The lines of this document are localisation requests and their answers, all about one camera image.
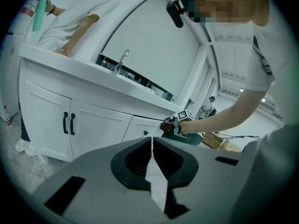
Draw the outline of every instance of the cabinet handle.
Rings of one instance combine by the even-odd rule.
[[[64,125],[64,133],[68,134],[69,132],[66,131],[66,126],[65,126],[65,118],[68,116],[68,113],[67,112],[64,112],[64,122],[63,122],[63,125]]]
[[[75,118],[75,114],[72,113],[71,114],[71,135],[75,135],[75,133],[73,132],[73,119]]]

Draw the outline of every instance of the white countertop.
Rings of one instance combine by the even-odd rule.
[[[90,61],[72,58],[43,50],[28,44],[22,44],[19,55],[41,65],[51,67],[60,72],[73,75],[89,82],[121,92],[128,96],[157,105],[166,110],[180,112],[180,107],[144,89],[144,86],[121,75],[113,75],[113,71]]]

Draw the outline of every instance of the faucet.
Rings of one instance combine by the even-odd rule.
[[[128,53],[129,53],[129,49],[126,49],[125,52],[124,52],[124,54],[121,56],[120,61],[118,62],[118,64],[116,65],[116,67],[115,67],[115,69],[113,71],[113,75],[114,76],[117,76],[120,73],[121,67],[122,67],[122,60],[123,60],[123,58],[125,56],[128,56]]]

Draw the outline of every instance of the white appliance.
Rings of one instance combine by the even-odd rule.
[[[19,111],[18,74],[21,57],[18,54],[24,42],[19,35],[6,35],[0,47],[0,117],[5,121]]]

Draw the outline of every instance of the green table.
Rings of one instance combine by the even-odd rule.
[[[173,130],[171,130],[169,132],[164,132],[162,135],[162,138],[167,138],[170,140],[175,140],[178,142],[195,145],[195,146],[200,144],[201,141],[204,139],[198,133],[189,133],[189,134],[187,134],[187,138],[179,137],[179,136],[174,135]]]

